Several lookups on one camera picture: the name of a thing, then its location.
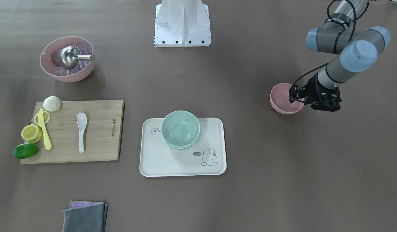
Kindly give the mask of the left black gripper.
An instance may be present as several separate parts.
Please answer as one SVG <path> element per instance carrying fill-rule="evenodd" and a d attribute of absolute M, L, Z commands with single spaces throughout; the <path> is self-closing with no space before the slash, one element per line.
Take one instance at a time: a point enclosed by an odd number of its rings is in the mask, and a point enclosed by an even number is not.
<path fill-rule="evenodd" d="M 310 78 L 306 85 L 291 85 L 289 103 L 300 102 L 310 104 L 313 110 L 335 112 L 341 109 L 340 91 L 338 87 L 325 88 L 318 80 L 318 74 Z"/>

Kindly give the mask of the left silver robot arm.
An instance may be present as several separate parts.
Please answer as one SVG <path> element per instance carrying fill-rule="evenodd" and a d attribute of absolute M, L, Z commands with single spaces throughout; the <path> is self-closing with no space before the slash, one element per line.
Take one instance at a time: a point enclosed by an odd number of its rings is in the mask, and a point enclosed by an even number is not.
<path fill-rule="evenodd" d="M 340 110 L 340 85 L 373 65 L 391 41 L 390 32 L 381 26 L 356 31 L 356 23 L 368 6 L 368 0 L 343 0 L 333 13 L 327 12 L 322 27 L 308 32 L 308 49 L 336 57 L 314 69 L 315 75 L 305 85 L 291 85 L 290 104 L 297 101 L 314 110 Z"/>

